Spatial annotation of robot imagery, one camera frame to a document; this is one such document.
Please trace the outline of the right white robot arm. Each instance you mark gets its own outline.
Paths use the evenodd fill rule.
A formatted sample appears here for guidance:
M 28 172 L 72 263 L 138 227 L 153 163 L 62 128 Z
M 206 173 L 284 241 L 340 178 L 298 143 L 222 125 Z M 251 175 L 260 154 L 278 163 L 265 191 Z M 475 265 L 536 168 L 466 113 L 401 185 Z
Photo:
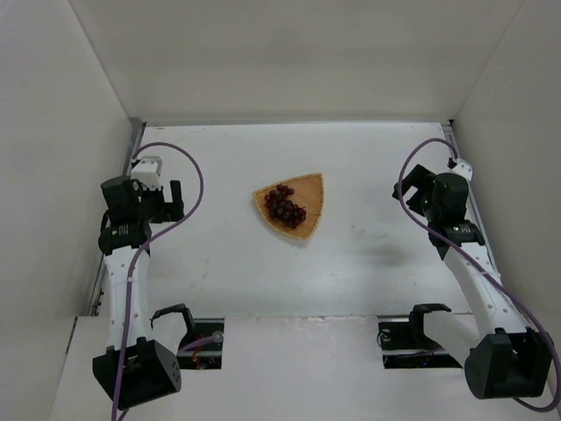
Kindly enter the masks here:
M 475 318 L 464 328 L 440 303 L 417 304 L 409 314 L 416 345 L 442 347 L 464 370 L 472 394 L 481 400 L 540 396 L 550 367 L 559 362 L 550 336 L 510 296 L 493 270 L 483 235 L 466 217 L 471 167 L 452 160 L 435 174 L 417 165 L 401 172 L 393 198 L 429 234 Z

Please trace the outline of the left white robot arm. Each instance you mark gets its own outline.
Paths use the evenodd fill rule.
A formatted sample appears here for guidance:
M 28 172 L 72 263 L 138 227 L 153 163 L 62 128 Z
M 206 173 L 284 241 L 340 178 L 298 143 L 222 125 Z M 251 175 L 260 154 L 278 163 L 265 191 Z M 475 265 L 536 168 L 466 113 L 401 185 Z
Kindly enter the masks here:
M 121 175 L 103 182 L 107 205 L 98 245 L 108 270 L 110 333 L 105 352 L 93 359 L 94 377 L 113 402 L 115 414 L 181 389 L 172 347 L 162 344 L 148 314 L 147 273 L 151 223 L 179 221 L 184 213 L 181 184 L 161 188 Z

